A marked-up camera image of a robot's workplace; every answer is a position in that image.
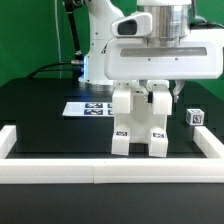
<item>white robot body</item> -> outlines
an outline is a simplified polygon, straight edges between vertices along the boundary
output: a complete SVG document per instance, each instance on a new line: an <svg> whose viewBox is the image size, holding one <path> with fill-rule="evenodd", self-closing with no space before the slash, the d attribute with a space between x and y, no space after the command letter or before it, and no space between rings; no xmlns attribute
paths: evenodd
<svg viewBox="0 0 224 224"><path fill-rule="evenodd" d="M112 89L113 82L104 73L104 58L107 43L112 38L111 23L123 13L110 0L85 0L90 19L90 51L85 56L84 75L80 85L95 90Z"/></svg>
<svg viewBox="0 0 224 224"><path fill-rule="evenodd" d="M138 6L174 6L190 5L191 0L138 0Z"/></svg>
<svg viewBox="0 0 224 224"><path fill-rule="evenodd" d="M176 48L151 48L146 38L117 38L107 46L113 80L216 79L223 71L224 30L192 30Z"/></svg>
<svg viewBox="0 0 224 224"><path fill-rule="evenodd" d="M162 80L176 80L176 102L183 80L222 74L224 30L190 30L190 8L191 0L138 0L136 13L112 24L105 58L106 76L118 80L112 154L128 155L129 143L144 143L149 156L166 157L173 100Z"/></svg>

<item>green background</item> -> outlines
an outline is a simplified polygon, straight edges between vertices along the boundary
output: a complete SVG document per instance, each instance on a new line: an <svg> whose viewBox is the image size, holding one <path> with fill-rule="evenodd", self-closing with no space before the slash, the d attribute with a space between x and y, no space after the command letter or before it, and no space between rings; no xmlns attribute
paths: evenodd
<svg viewBox="0 0 224 224"><path fill-rule="evenodd" d="M125 15L135 11L136 0L112 0ZM209 21L224 24L223 0L197 0L198 14ZM62 60L73 59L73 45L62 0L58 0ZM89 21L86 7L75 11L81 48L89 49ZM0 85L10 79L25 77L36 68L58 62L54 18L54 0L1 1L0 3ZM59 77L59 73L38 77ZM223 76L218 81L201 83L224 99Z"/></svg>

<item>black cable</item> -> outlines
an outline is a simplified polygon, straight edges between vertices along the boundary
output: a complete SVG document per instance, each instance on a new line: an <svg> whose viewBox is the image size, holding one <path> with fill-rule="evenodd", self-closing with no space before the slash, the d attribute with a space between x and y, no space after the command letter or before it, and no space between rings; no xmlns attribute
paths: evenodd
<svg viewBox="0 0 224 224"><path fill-rule="evenodd" d="M80 8L82 6L82 1L73 1L73 0L64 0L65 10L68 15L68 20L70 24L70 29L72 33L73 45L75 50L75 59L83 60L83 54L79 44L78 32L75 24L75 17L73 12L76 8Z"/></svg>
<svg viewBox="0 0 224 224"><path fill-rule="evenodd" d="M204 28L204 29L211 29L215 27L220 27L224 29L224 25L216 22L196 22L196 23L191 23L191 28L193 29L198 29L198 28Z"/></svg>
<svg viewBox="0 0 224 224"><path fill-rule="evenodd" d="M71 65L71 62L66 61L66 62L57 62L57 63L52 63L49 65L44 65L44 66L38 68L37 70L35 70L34 72L31 72L29 75L26 76L26 78L32 79L38 72L41 72L41 71L45 70L46 68L52 68L52 67L56 67L56 66L60 66L60 65Z"/></svg>
<svg viewBox="0 0 224 224"><path fill-rule="evenodd" d="M72 72L72 69L47 69L39 72Z"/></svg>

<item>small cube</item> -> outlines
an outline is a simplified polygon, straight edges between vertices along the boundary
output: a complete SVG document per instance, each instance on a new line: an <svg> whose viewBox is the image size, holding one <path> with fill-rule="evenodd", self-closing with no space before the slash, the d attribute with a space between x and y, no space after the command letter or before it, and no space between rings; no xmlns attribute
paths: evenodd
<svg viewBox="0 0 224 224"><path fill-rule="evenodd" d="M149 156L166 157L168 139L165 130L151 129L149 139Z"/></svg>
<svg viewBox="0 0 224 224"><path fill-rule="evenodd" d="M186 122L190 125L203 125L205 113L200 109L187 109Z"/></svg>
<svg viewBox="0 0 224 224"><path fill-rule="evenodd" d="M112 139L111 154L124 155L129 154L130 128L116 128Z"/></svg>

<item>black table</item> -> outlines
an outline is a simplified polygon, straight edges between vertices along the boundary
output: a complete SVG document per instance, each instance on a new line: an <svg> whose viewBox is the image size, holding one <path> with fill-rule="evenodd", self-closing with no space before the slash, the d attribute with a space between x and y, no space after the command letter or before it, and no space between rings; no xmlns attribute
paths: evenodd
<svg viewBox="0 0 224 224"><path fill-rule="evenodd" d="M0 88L0 125L16 124L18 134L8 158L116 158L110 154L112 118L61 116L67 101L110 100L110 93L78 89L69 79L10 81ZM223 102L187 82L169 117L168 157L204 158L185 122L187 108L205 111L205 125L223 141ZM130 158L148 157L144 145L130 150ZM224 221L223 184L0 185L0 199L1 224Z"/></svg>

